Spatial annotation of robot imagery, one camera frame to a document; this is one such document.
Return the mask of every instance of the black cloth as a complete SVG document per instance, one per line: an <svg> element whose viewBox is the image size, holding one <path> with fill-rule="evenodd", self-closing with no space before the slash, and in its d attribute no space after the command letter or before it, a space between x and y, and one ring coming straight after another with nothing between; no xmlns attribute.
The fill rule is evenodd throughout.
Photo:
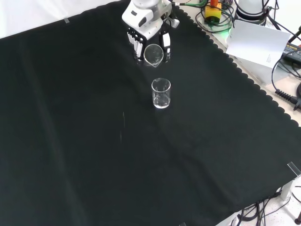
<svg viewBox="0 0 301 226"><path fill-rule="evenodd" d="M171 62L138 65L127 4L0 40L0 225L214 226L300 168L297 123L181 10Z"/></svg>

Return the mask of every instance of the yellow device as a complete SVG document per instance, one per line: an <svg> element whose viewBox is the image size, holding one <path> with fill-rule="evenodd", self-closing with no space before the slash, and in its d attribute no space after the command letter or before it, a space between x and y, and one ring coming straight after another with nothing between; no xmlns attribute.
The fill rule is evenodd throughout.
<svg viewBox="0 0 301 226"><path fill-rule="evenodd" d="M222 8L222 4L218 3L216 5L217 8ZM207 20L207 22L214 22L214 23L218 23L221 20L221 16L222 16L222 11L220 9L217 8L212 8L210 6L206 6L205 7L205 18Z"/></svg>

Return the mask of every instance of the black cable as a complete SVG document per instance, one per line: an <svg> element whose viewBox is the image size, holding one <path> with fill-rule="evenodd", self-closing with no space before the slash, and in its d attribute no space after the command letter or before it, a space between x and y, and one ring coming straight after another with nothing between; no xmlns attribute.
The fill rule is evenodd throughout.
<svg viewBox="0 0 301 226"><path fill-rule="evenodd" d="M227 9L227 7L225 6L225 4L232 6L233 5L233 0L221 0L222 3L222 9Z"/></svg>
<svg viewBox="0 0 301 226"><path fill-rule="evenodd" d="M278 0L276 0L275 1L275 8L274 8L274 20L276 19L276 10L278 10L278 9L279 9Z"/></svg>
<svg viewBox="0 0 301 226"><path fill-rule="evenodd" d="M287 71L285 68L280 67L279 65L278 65L278 67L281 68L284 72L289 73L289 71Z"/></svg>
<svg viewBox="0 0 301 226"><path fill-rule="evenodd" d="M272 17L270 15L267 15L267 18L272 22L272 24L274 25L274 27L277 29L277 30L281 30L280 27L278 26L278 24L276 24L275 20L272 19Z"/></svg>
<svg viewBox="0 0 301 226"><path fill-rule="evenodd" d="M252 217L247 217L247 215L249 213L251 213L255 208L256 208L256 213ZM243 216L243 215L238 214L237 217L238 217L238 219L241 219L242 221L252 221L258 217L259 210L260 210L259 202L257 202L257 203L255 203L255 206L253 207L253 209L251 209L246 215Z"/></svg>
<svg viewBox="0 0 301 226"><path fill-rule="evenodd" d="M299 75L294 74L291 70L289 70L281 61L279 62L287 71L288 73L292 74L293 76L295 76L296 78L301 79L301 76L299 77Z"/></svg>
<svg viewBox="0 0 301 226"><path fill-rule="evenodd" d="M265 212L264 212L264 209L262 210L262 214L263 214L263 219L264 219L264 226L266 226L266 222L265 222Z"/></svg>
<svg viewBox="0 0 301 226"><path fill-rule="evenodd" d="M279 60L277 60L277 62L275 63L275 65L274 65L274 67L273 67L273 69L272 69L272 78L271 78L271 80L272 80L272 85L273 85L273 87L275 88L275 90L278 90L278 89L276 88L276 86L275 86L275 84L274 84L273 74L274 74L274 70L275 70L277 64L280 62L280 60L282 60L282 59L283 59L284 57L286 57L287 55L289 55L289 54L291 54L291 53L296 53L296 52L299 52L299 51L301 51L301 49L294 50L294 51L290 51L290 52L288 52L288 53L282 55L281 58L280 58Z"/></svg>
<svg viewBox="0 0 301 226"><path fill-rule="evenodd" d="M246 207L245 210L249 210L249 209L251 209L252 207L256 207L256 204L253 204L253 205L251 205L251 206Z"/></svg>
<svg viewBox="0 0 301 226"><path fill-rule="evenodd" d="M301 34L301 26L299 27L299 30L297 31L297 33L295 35L299 36L300 34ZM296 36L291 37L288 42L291 43L292 41L294 41L296 39Z"/></svg>
<svg viewBox="0 0 301 226"><path fill-rule="evenodd" d="M242 210L241 210L241 215L242 215L242 216L244 215L244 211L245 211L245 209L242 209ZM242 219L239 219L238 224L237 224L236 226L240 226L241 221L242 221Z"/></svg>
<svg viewBox="0 0 301 226"><path fill-rule="evenodd" d="M278 24L280 27L284 28L285 30L287 30L289 33L291 33L295 38L299 39L301 41L301 38L299 38L299 36L297 36L296 34L294 34L293 32L291 32L290 30L288 30L286 27L284 27L283 25L281 25L280 23L278 23L276 20L273 20L276 24Z"/></svg>
<svg viewBox="0 0 301 226"><path fill-rule="evenodd" d="M257 223L256 223L256 226L261 226L261 220L263 218L263 212L264 212L264 209L266 208L267 204L269 203L269 201L271 200L271 198L268 199L267 203L263 205L262 207L262 210L259 212L259 216L258 216L258 219L257 219Z"/></svg>
<svg viewBox="0 0 301 226"><path fill-rule="evenodd" d="M290 30L288 30L286 27L282 26L280 23L278 23L277 21L274 20L275 23L277 23L279 26L283 27L285 30L287 30L289 33L291 33L295 38L298 38L299 40L301 40L301 38L299 38L296 34L294 34L293 32L291 32ZM297 50L293 50L293 51L290 51L284 55L281 56L281 58L279 60L277 60L277 62L275 63L273 69L272 69L272 75L271 75L271 81L272 81L272 85L274 87L274 89L276 90L275 93L279 96L281 96L282 98L288 100L289 102L291 102L292 104L295 105L294 107L294 111L297 110L298 108L301 109L301 98L297 95L296 97L294 96L291 96L279 89L277 89L277 87L275 86L274 84L274 79L273 79L273 76L274 76L274 70L277 66L277 64L280 62L280 60L282 60L284 57L288 56L289 54L292 54L292 53L296 53L296 52L299 52L301 51L301 49L297 49Z"/></svg>
<svg viewBox="0 0 301 226"><path fill-rule="evenodd" d="M289 200L287 201L287 203L286 204L284 204L284 205L282 205L281 207L279 207L277 210L275 210L275 211L273 211L273 212L271 212L271 213L269 213L269 214L267 214L267 215L265 215L265 216L268 216L268 215L270 215L270 214L272 214L272 213L275 213L275 212L277 212L278 210L280 210L282 207L284 207L284 206L286 206L289 202L290 202L290 200L291 200L291 197L289 198Z"/></svg>
<svg viewBox="0 0 301 226"><path fill-rule="evenodd" d="M297 88L297 92L296 95L299 99L301 99L301 83L299 84L298 88Z"/></svg>
<svg viewBox="0 0 301 226"><path fill-rule="evenodd" d="M294 195L294 193L292 193L292 196L299 202L301 203L301 201L299 199L297 199L297 197Z"/></svg>
<svg viewBox="0 0 301 226"><path fill-rule="evenodd" d="M221 33L221 32L225 32L225 31L230 30L231 27L232 27L232 23L233 23L233 21L234 21L234 17L233 17L234 8L233 8L231 5L228 5L228 4L226 4L226 3L222 3L222 5L225 5L226 8L229 10L229 13L228 13L228 12L225 11L224 9L218 8L218 7L215 7L215 6L211 6L211 5L209 5L208 3L209 3L209 1L207 2L207 4L206 4L205 6L209 6L209 7L211 7L211 8L217 8L218 10L220 10L220 11L222 12L223 15L226 15L227 17L226 17L226 19L223 20L222 22L213 23L213 22L208 21L208 20L205 18L204 14L203 14L205 6L204 6L204 7L197 7L197 8L200 8L200 9L201 9L201 11L200 11L199 13L197 13L197 14L196 14L196 17L195 17L196 22L197 22L197 24L199 25L199 27L202 28L204 31L209 32L209 33ZM212 26L219 26L219 27L227 26L227 25L229 25L229 26L228 26L228 28L222 29L222 30L219 30L219 31L210 31L210 30L208 30L206 27L204 27L204 26L198 21L198 16L199 16L200 14L202 15L204 21L207 22L207 23L209 23L209 24L211 24Z"/></svg>
<svg viewBox="0 0 301 226"><path fill-rule="evenodd" d="M301 75L297 72L295 66L293 65L293 62L292 62L292 70L293 70L294 72L296 72L296 74L298 75L299 78L301 78Z"/></svg>
<svg viewBox="0 0 301 226"><path fill-rule="evenodd" d="M247 15L255 16L255 15L260 15L260 14L262 14L262 13L265 13L264 9L262 9L262 11L259 12L259 13L248 13L248 12L244 11L244 10L238 5L238 3L237 3L236 0L234 0L234 2L235 2L235 4L236 4L237 8L238 8L241 12L243 12L243 13L245 13L245 14L247 14Z"/></svg>
<svg viewBox="0 0 301 226"><path fill-rule="evenodd" d="M261 2L262 2L262 10L264 10L264 8L266 8L269 0L267 0L267 2L265 4L264 4L264 0L261 0Z"/></svg>

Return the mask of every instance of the white card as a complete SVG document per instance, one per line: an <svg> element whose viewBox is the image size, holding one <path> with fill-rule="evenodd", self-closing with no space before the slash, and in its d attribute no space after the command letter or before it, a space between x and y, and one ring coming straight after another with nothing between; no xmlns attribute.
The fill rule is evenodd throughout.
<svg viewBox="0 0 301 226"><path fill-rule="evenodd" d="M227 39L227 54L273 68L280 59L290 33L235 21Z"/></svg>

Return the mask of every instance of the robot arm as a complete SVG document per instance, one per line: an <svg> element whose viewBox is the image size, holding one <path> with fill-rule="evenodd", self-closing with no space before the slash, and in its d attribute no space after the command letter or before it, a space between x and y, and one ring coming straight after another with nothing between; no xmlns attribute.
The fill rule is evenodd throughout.
<svg viewBox="0 0 301 226"><path fill-rule="evenodd" d="M167 22L176 28L179 24L172 14L172 4L169 0L131 0L122 15L123 21L129 26L127 36L134 47L135 58L143 60L147 41L159 35L160 45L165 53L165 61L170 59L170 37L162 29Z"/></svg>

